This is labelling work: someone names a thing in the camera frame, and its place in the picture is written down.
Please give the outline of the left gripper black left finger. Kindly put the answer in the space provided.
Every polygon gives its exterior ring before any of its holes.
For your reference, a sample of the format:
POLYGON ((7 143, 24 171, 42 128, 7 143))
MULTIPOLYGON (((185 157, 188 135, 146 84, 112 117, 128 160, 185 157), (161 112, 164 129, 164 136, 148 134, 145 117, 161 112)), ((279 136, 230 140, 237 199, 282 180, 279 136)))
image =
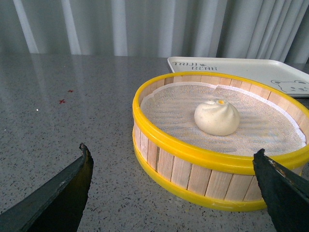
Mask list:
POLYGON ((24 200, 0 216, 2 232, 75 232, 90 189, 94 161, 87 146, 82 155, 24 200))

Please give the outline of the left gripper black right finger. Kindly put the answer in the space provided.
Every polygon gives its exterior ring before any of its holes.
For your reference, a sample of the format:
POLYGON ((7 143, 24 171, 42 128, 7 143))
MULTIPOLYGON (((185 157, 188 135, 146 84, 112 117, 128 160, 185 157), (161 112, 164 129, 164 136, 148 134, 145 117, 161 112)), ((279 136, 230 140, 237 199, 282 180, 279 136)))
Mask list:
POLYGON ((276 231, 309 230, 309 182, 265 155, 253 156, 253 169, 276 231))

